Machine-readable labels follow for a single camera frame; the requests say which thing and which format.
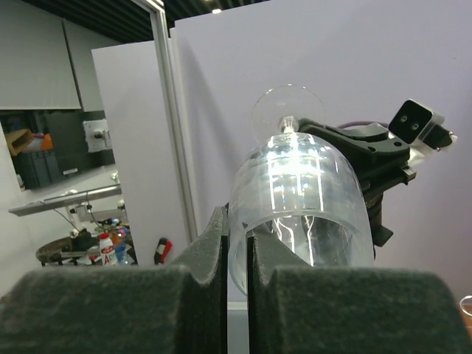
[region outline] ceiling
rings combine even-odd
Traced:
[[[121,43],[153,39],[149,14],[131,0],[23,0]],[[268,0],[164,0],[167,25],[182,18]]]

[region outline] gray wall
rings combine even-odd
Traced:
[[[72,22],[64,21],[72,66],[77,79],[82,109],[102,111],[103,104],[91,51],[119,43]]]
[[[80,107],[60,18],[0,1],[0,49],[0,109]]]

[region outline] white wall panel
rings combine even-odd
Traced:
[[[384,225],[395,235],[376,264],[433,271],[457,298],[469,294],[471,13],[468,0],[278,0],[177,21],[198,225],[228,201],[256,145],[251,110],[267,89],[307,86],[330,125],[389,122],[413,98],[445,115],[459,142],[386,194]]]
[[[140,265],[160,237],[188,246],[154,42],[93,51],[103,107]]]

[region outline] black foam block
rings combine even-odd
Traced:
[[[264,232],[248,248],[251,353],[472,353],[433,274],[311,268]]]
[[[225,353],[225,217],[217,208],[169,265],[26,275],[0,316],[0,353]]]

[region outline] metal pole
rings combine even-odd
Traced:
[[[167,22],[164,3],[161,0],[132,0],[150,13],[153,28],[154,43],[156,45],[157,63],[161,77],[162,93],[164,95],[165,111],[170,129],[173,158],[177,164],[177,174],[180,179],[180,198],[187,219],[185,225],[190,242],[196,240],[197,223],[193,209],[190,177],[187,169],[187,158],[184,151],[180,119],[178,116],[176,90],[174,85],[172,66],[167,36]]]

